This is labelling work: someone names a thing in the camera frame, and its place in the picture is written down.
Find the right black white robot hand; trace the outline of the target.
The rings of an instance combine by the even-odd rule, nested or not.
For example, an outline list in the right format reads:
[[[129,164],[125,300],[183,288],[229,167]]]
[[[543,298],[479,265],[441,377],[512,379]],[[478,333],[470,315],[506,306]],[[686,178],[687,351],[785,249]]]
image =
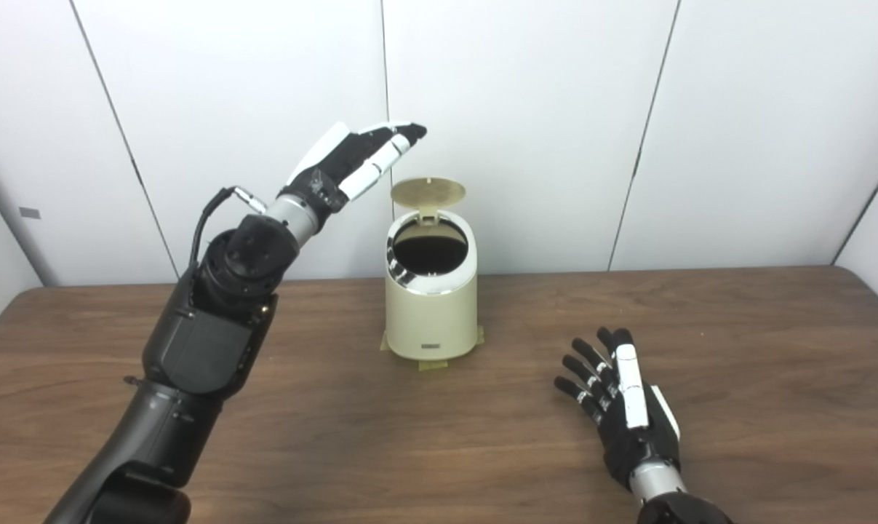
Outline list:
[[[680,429],[661,391],[644,378],[631,332],[602,326],[597,338],[604,354],[585,339],[572,340],[575,354],[562,365],[575,379],[558,376],[553,384],[594,422],[606,471],[629,491],[647,465],[680,472]]]

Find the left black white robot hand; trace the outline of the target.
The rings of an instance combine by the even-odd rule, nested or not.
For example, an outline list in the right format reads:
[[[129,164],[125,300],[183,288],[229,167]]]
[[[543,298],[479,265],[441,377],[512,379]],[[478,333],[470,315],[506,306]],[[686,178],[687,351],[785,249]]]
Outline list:
[[[362,130],[336,123],[303,156],[267,215],[285,221],[282,200],[289,200],[313,216],[306,236],[319,234],[328,218],[375,186],[426,134],[428,128],[414,122],[384,122]]]

